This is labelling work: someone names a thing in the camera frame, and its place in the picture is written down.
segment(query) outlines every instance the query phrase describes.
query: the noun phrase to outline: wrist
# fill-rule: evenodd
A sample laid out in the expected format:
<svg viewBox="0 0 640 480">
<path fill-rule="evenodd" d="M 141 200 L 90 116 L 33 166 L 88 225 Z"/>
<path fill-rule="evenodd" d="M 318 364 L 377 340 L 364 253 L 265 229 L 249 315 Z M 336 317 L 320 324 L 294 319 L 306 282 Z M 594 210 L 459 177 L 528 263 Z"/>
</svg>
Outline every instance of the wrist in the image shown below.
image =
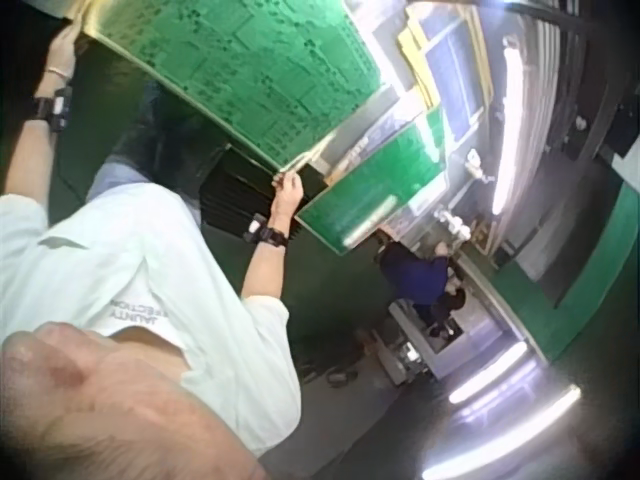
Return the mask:
<svg viewBox="0 0 640 480">
<path fill-rule="evenodd" d="M 56 90 L 60 90 L 67 86 L 67 82 L 65 82 L 62 77 L 56 75 L 52 72 L 44 72 L 42 76 L 42 80 L 40 80 L 40 84 L 38 85 L 38 89 L 34 97 L 53 97 Z"/>
<path fill-rule="evenodd" d="M 269 228 L 282 232 L 285 237 L 289 238 L 289 230 L 291 229 L 291 216 L 282 214 L 271 214 L 267 222 Z"/>
</svg>

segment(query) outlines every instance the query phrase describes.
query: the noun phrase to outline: green circuit board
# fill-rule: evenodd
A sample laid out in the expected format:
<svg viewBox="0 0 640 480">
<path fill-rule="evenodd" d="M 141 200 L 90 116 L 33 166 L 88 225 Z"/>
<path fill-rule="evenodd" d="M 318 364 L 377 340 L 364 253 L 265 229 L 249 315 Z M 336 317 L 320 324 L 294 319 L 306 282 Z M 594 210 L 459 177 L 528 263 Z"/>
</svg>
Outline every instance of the green circuit board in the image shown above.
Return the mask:
<svg viewBox="0 0 640 480">
<path fill-rule="evenodd" d="M 90 32 L 275 170 L 381 85 L 338 0 L 114 0 Z"/>
<path fill-rule="evenodd" d="M 297 218 L 328 247 L 344 254 L 407 205 L 443 169 L 444 127 L 441 110 L 436 108 L 312 200 Z"/>
</svg>

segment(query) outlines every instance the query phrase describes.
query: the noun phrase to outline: person in blue shirt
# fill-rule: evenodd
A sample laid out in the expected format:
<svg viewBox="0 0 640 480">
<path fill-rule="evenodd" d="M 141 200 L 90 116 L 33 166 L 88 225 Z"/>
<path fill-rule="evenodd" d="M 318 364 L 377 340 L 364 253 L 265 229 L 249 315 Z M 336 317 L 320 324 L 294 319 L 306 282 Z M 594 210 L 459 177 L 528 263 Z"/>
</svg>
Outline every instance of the person in blue shirt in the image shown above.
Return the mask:
<svg viewBox="0 0 640 480">
<path fill-rule="evenodd" d="M 398 298 L 413 302 L 413 308 L 438 336 L 443 322 L 451 311 L 459 310 L 466 302 L 466 293 L 461 287 L 461 272 L 449 258 L 449 248 L 444 242 L 436 245 L 430 259 L 418 257 L 399 242 L 387 243 L 379 254 L 378 263 L 382 274 L 395 289 Z M 449 268 L 454 275 L 449 278 Z"/>
</svg>

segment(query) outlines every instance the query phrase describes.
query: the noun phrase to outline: hand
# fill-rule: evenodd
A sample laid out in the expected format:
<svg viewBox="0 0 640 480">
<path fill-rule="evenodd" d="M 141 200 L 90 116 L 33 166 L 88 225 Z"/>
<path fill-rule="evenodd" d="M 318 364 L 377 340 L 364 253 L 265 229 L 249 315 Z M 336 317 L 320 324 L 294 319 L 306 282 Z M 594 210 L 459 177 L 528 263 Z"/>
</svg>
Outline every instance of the hand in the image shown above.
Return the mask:
<svg viewBox="0 0 640 480">
<path fill-rule="evenodd" d="M 73 77 L 76 67 L 75 41 L 82 30 L 83 15 L 76 15 L 73 23 L 64 28 L 49 45 L 49 54 L 47 55 L 47 69 L 54 69 L 67 77 L 67 80 Z"/>
<path fill-rule="evenodd" d="M 291 220 L 304 195 L 302 180 L 296 172 L 279 173 L 273 179 L 276 198 L 271 204 L 271 216 Z"/>
<path fill-rule="evenodd" d="M 449 247 L 445 242 L 440 242 L 436 245 L 435 254 L 436 257 L 447 257 L 449 255 Z"/>
</svg>

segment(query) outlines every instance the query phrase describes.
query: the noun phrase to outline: white shirt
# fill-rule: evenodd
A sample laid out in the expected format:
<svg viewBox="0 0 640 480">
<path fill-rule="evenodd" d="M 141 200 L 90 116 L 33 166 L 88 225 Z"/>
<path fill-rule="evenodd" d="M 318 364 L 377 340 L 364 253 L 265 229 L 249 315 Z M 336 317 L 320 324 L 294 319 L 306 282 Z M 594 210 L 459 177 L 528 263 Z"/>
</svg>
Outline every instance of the white shirt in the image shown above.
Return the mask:
<svg viewBox="0 0 640 480">
<path fill-rule="evenodd" d="M 184 351 L 180 332 L 161 303 L 151 292 L 149 268 L 143 261 L 127 286 L 85 328 L 110 337 L 128 327 L 142 327 Z"/>
<path fill-rule="evenodd" d="M 144 265 L 148 287 L 183 342 L 181 384 L 256 455 L 300 419 L 300 385 L 272 297 L 240 300 L 180 197 L 125 185 L 48 229 L 45 210 L 0 197 L 0 339 L 48 321 L 90 328 Z"/>
</svg>

